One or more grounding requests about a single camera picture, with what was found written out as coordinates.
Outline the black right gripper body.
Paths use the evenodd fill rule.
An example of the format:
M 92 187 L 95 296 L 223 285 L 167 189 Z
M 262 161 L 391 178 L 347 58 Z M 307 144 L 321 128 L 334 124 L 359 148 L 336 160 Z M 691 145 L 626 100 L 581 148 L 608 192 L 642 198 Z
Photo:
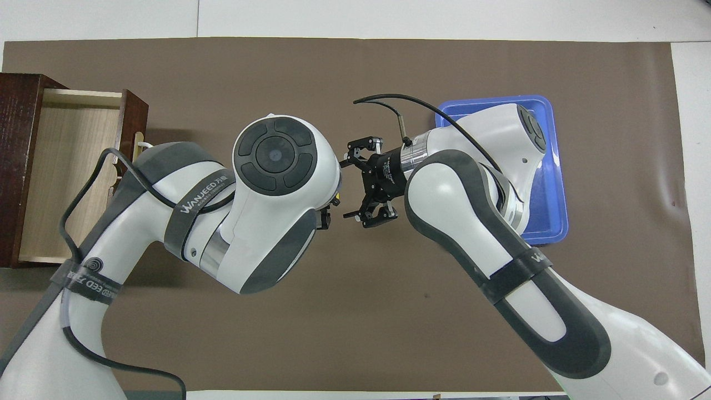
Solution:
M 402 172 L 401 148 L 372 154 L 366 165 L 371 174 L 363 176 L 366 195 L 372 202 L 384 203 L 404 195 L 407 179 Z

